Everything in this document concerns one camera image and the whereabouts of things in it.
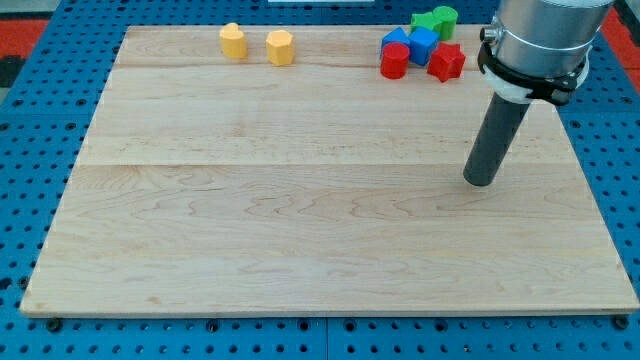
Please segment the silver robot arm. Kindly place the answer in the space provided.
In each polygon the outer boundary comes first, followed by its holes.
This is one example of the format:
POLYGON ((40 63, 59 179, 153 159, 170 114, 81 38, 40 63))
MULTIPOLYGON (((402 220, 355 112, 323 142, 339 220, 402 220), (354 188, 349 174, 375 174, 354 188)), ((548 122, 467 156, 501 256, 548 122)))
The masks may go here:
POLYGON ((612 0, 501 0, 480 32, 507 68, 538 78, 572 72, 587 55, 612 0))

